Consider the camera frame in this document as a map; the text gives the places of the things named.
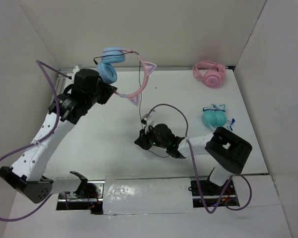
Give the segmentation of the blue pink cat-ear headphones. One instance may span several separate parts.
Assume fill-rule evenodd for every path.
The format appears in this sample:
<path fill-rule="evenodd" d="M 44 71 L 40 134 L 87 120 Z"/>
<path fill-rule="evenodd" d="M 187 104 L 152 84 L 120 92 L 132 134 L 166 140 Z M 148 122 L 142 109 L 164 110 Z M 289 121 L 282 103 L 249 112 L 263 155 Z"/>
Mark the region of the blue pink cat-ear headphones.
<path fill-rule="evenodd" d="M 131 94 L 121 94 L 116 92 L 115 94 L 121 98 L 128 99 L 133 105 L 138 107 L 140 105 L 141 93 L 146 88 L 149 76 L 155 71 L 157 65 L 152 62 L 145 61 L 138 52 L 119 47 L 105 48 L 102 55 L 100 57 L 95 57 L 93 61 L 97 65 L 97 71 L 99 72 L 102 80 L 105 83 L 112 85 L 118 80 L 117 72 L 112 64 L 124 62 L 126 58 L 125 55 L 127 54 L 136 55 L 140 66 L 144 70 L 144 78 L 138 90 L 135 92 Z"/>

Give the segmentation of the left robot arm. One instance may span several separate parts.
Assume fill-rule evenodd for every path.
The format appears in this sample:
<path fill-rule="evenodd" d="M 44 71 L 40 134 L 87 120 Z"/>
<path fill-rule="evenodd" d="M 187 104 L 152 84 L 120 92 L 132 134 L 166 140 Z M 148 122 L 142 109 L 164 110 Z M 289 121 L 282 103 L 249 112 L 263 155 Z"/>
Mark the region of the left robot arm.
<path fill-rule="evenodd" d="M 1 167 L 0 177 L 35 204 L 61 192 L 84 197 L 88 192 L 85 176 L 75 171 L 47 175 L 46 165 L 80 118 L 96 103 L 105 104 L 116 91 L 99 70 L 83 68 L 76 72 L 73 84 L 52 101 L 31 146 L 11 166 Z"/>

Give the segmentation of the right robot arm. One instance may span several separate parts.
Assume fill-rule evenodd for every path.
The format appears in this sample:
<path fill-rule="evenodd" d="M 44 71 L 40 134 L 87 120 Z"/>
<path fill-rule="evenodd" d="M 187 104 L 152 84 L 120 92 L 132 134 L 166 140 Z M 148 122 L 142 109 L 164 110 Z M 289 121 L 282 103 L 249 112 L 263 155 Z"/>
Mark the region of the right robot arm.
<path fill-rule="evenodd" d="M 146 125 L 140 130 L 134 143 L 144 150 L 158 147 L 166 150 L 172 158 L 185 159 L 191 156 L 211 155 L 218 163 L 207 182 L 211 194 L 219 194 L 231 175 L 241 174 L 252 151 L 249 142 L 224 127 L 205 136 L 179 137 L 167 125 Z"/>

